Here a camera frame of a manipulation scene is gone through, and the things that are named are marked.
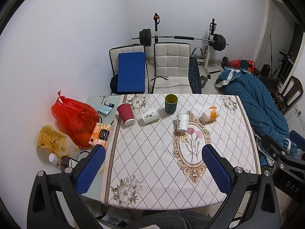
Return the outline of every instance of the bottle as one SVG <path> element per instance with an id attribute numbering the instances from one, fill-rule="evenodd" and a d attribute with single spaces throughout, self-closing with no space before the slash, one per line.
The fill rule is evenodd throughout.
<path id="1" fill-rule="evenodd" d="M 70 158 L 68 156 L 62 156 L 61 158 L 58 158 L 57 155 L 54 153 L 51 153 L 49 155 L 49 161 L 51 163 L 57 165 L 61 171 L 64 171 L 65 168 L 68 168 L 68 167 L 74 168 L 78 163 L 78 161 L 76 161 L 75 159 Z"/>

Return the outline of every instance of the white upholstered chair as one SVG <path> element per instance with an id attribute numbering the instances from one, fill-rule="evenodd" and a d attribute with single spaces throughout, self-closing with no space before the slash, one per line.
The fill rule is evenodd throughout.
<path id="1" fill-rule="evenodd" d="M 189 84 L 190 44 L 160 42 L 154 44 L 156 94 L 192 94 Z"/>
<path id="2" fill-rule="evenodd" d="M 126 46 L 120 46 L 116 48 L 112 48 L 109 51 L 109 56 L 110 56 L 110 62 L 111 62 L 111 67 L 113 71 L 113 76 L 118 74 L 118 57 L 120 53 L 127 53 L 127 52 L 145 52 L 145 47 L 144 45 L 126 45 Z M 148 72 L 147 72 L 147 61 L 145 65 L 145 94 L 148 94 Z"/>

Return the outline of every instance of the cup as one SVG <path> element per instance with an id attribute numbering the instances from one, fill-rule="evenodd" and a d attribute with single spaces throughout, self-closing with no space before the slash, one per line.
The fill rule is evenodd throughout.
<path id="1" fill-rule="evenodd" d="M 215 106 L 208 108 L 202 113 L 202 119 L 207 122 L 219 117 L 219 109 Z"/>
<path id="2" fill-rule="evenodd" d="M 145 124 L 160 119 L 160 115 L 155 107 L 148 109 L 143 115 L 142 119 Z"/>
<path id="3" fill-rule="evenodd" d="M 172 115 L 177 108 L 178 97 L 174 94 L 169 94 L 165 97 L 165 111 Z"/>
<path id="4" fill-rule="evenodd" d="M 180 133 L 186 133 L 189 126 L 188 114 L 177 114 L 177 131 Z"/>
<path id="5" fill-rule="evenodd" d="M 119 115 L 121 116 L 125 126 L 131 126 L 135 123 L 135 117 L 132 112 L 132 107 L 129 103 L 122 103 L 117 107 L 117 111 L 119 112 Z"/>

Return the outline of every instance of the bolt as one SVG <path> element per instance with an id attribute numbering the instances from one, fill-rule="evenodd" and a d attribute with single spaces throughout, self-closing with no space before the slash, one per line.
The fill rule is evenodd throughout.
<path id="1" fill-rule="evenodd" d="M 268 177 L 268 176 L 270 176 L 270 172 L 267 170 L 264 170 L 264 175 Z"/>
<path id="2" fill-rule="evenodd" d="M 43 173 L 44 173 L 44 171 L 43 171 L 43 170 L 38 171 L 37 176 L 42 177 L 42 176 L 43 176 Z"/>
<path id="3" fill-rule="evenodd" d="M 244 170 L 243 170 L 241 167 L 236 167 L 236 168 L 235 168 L 235 171 L 236 171 L 237 173 L 241 173 L 241 172 L 243 172 Z"/>
<path id="4" fill-rule="evenodd" d="M 65 173 L 71 173 L 72 171 L 73 171 L 73 168 L 71 168 L 71 167 L 65 168 Z"/>

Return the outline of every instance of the maroon ripple paper cup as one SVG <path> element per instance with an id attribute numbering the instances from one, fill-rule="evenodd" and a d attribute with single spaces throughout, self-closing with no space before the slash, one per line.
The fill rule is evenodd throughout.
<path id="1" fill-rule="evenodd" d="M 121 116 L 125 126 L 131 126 L 135 123 L 135 117 L 132 112 L 132 107 L 129 103 L 122 103 L 117 107 L 117 111 L 119 112 L 119 115 Z"/>

